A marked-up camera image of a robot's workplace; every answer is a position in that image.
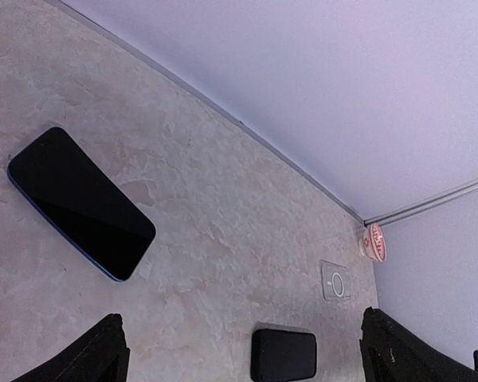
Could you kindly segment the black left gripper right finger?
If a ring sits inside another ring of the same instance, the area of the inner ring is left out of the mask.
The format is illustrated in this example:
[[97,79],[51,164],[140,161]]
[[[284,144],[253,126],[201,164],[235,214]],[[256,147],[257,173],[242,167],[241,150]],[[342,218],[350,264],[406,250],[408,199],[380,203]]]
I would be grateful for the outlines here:
[[366,381],[478,381],[472,368],[438,352],[379,308],[363,313],[360,351]]

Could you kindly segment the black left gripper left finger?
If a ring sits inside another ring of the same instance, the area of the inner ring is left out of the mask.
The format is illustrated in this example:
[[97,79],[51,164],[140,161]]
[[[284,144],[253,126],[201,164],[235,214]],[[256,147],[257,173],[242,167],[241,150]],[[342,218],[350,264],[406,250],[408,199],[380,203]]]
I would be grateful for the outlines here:
[[128,347],[120,314],[109,314],[17,381],[125,381]]

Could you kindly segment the black smartphone with teal edge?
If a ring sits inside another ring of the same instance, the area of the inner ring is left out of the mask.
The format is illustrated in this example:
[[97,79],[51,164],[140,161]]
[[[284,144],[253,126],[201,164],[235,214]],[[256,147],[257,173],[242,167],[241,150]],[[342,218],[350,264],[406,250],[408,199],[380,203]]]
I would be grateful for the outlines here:
[[267,328],[253,332],[252,381],[307,380],[316,372],[317,340],[313,333]]

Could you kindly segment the black phone with purple edge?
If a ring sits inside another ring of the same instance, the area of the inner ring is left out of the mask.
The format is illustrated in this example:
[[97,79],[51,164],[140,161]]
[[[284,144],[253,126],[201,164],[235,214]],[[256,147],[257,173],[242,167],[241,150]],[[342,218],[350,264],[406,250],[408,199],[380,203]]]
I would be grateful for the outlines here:
[[7,175],[22,196],[85,258],[127,281],[155,225],[72,137],[51,127],[15,155]]

